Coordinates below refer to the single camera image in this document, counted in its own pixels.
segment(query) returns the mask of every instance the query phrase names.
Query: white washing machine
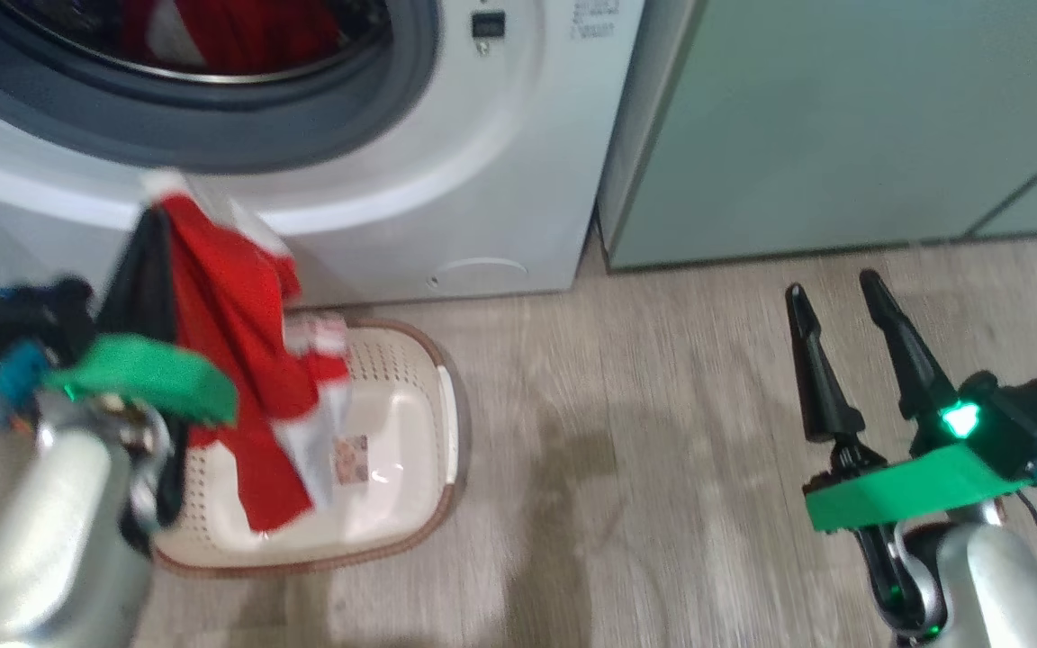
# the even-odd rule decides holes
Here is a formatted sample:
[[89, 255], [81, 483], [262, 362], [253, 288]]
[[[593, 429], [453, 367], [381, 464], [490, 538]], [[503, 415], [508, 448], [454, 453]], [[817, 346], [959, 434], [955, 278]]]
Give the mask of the white washing machine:
[[177, 166], [283, 235], [306, 304], [355, 304], [570, 286], [643, 0], [387, 0], [344, 55], [249, 74], [38, 3], [0, 0], [0, 284], [103, 286], [140, 174]]

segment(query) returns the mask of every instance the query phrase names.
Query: washing machine door opening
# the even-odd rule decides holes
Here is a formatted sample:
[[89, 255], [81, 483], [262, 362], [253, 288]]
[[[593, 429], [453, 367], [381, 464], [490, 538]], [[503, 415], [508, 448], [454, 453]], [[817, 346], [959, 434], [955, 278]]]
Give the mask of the washing machine door opening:
[[399, 121], [438, 0], [0, 0], [0, 119], [137, 166], [258, 173]]

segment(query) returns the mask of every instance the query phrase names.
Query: green plastic part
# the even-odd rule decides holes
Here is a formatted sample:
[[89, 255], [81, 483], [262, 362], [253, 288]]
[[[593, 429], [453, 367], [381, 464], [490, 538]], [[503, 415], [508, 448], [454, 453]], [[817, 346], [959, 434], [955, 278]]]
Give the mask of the green plastic part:
[[114, 393], [201, 423], [234, 423], [239, 414], [239, 390], [208, 360], [142, 336], [99, 336], [85, 358], [51, 373], [46, 386], [71, 398]]
[[955, 444], [809, 492], [807, 512], [815, 530], [836, 532], [971, 506], [1027, 485], [1003, 479], [965, 444]]

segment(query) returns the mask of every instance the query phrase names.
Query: glowing green led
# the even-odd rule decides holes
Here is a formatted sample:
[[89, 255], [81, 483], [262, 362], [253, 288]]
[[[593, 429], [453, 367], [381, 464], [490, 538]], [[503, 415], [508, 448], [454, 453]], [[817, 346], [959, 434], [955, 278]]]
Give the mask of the glowing green led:
[[979, 406], [974, 402], [956, 402], [942, 412], [943, 422], [951, 434], [961, 440], [969, 438], [979, 426]]

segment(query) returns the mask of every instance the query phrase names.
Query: laundry basket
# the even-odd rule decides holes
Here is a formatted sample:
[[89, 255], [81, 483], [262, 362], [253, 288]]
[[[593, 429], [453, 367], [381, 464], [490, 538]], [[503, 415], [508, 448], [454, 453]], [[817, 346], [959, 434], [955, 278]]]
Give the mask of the laundry basket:
[[239, 502], [234, 455], [218, 443], [189, 448], [181, 514], [157, 538], [158, 562], [211, 576], [335, 569], [414, 548], [441, 525], [458, 480], [458, 416], [443, 357], [396, 321], [354, 321], [348, 337], [344, 433], [366, 436], [369, 479], [337, 485], [330, 509], [260, 534]]

